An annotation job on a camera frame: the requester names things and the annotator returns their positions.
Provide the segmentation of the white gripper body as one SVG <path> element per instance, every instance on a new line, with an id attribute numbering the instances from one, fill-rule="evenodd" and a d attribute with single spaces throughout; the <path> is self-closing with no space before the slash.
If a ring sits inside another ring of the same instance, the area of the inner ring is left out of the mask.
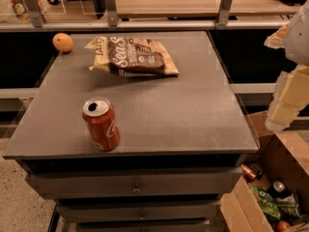
<path id="1" fill-rule="evenodd" d="M 285 44 L 285 53 L 289 60 L 309 65 L 309 0 L 290 20 Z"/>

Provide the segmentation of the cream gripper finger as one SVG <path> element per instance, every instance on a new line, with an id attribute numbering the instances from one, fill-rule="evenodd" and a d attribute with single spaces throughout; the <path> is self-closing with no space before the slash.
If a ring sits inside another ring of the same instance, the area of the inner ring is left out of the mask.
<path id="1" fill-rule="evenodd" d="M 281 72 L 272 96 L 265 125 L 270 131 L 282 131 L 309 104 L 309 67 L 297 65 L 292 72 Z"/>
<path id="2" fill-rule="evenodd" d="M 286 37 L 289 24 L 280 27 L 276 32 L 268 36 L 264 45 L 269 48 L 284 48 L 286 46 Z"/>

